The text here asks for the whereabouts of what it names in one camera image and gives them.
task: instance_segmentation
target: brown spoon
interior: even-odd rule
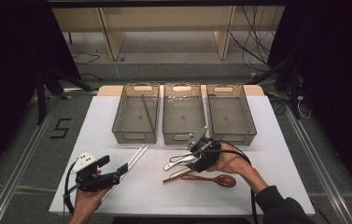
[[[236,179],[234,179],[234,177],[231,175],[219,175],[214,178],[207,178],[198,175],[183,175],[181,176],[181,179],[213,181],[225,188],[231,188],[236,185]]]

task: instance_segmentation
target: white tabletop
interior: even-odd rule
[[[250,146],[240,148],[269,185],[277,185],[284,197],[294,198],[301,204],[307,215],[313,215],[314,208],[289,154],[268,98],[248,96],[247,100],[257,135]],[[63,212],[65,174],[83,151],[91,153],[96,159],[109,155],[110,163],[100,168],[103,174],[107,174],[128,162],[141,147],[140,145],[119,145],[111,132],[119,101],[119,96],[93,97],[70,161],[49,209],[50,212]],[[238,175],[234,175],[237,185],[229,189],[212,182],[180,179],[163,184],[162,181],[170,174],[184,169],[185,166],[163,170],[163,166],[169,162],[170,157],[180,155],[183,147],[169,147],[164,144],[162,106],[160,106],[158,124],[158,142],[149,145],[146,153],[122,178],[120,184],[109,193],[96,213],[129,217],[251,215],[250,188]],[[198,175],[214,177],[220,174],[202,172]],[[69,187],[74,184],[75,176],[71,175]],[[75,193],[71,197],[71,201],[74,202]],[[259,207],[257,209],[258,213],[262,214]]]

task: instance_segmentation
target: person's hand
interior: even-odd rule
[[[100,207],[104,195],[111,188],[101,189],[96,192],[84,192],[77,189],[76,204],[74,214],[70,220],[70,224],[81,224],[88,222],[93,212]]]
[[[236,148],[229,144],[221,144],[221,149],[235,152],[237,151]],[[243,159],[243,157],[233,153],[221,153],[217,163],[208,168],[206,171],[221,171],[228,174],[239,174],[245,179],[256,194],[268,187],[268,184],[266,184],[256,169],[254,169],[245,159]]]

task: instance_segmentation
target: black sleeve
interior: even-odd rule
[[[255,198],[263,211],[264,224],[302,224],[315,223],[304,213],[301,205],[292,198],[284,199],[276,186],[270,186]]]

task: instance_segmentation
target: spoon handle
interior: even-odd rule
[[[181,179],[188,179],[188,180],[205,180],[205,181],[211,181],[211,178],[206,178],[198,175],[183,175],[181,176]]]

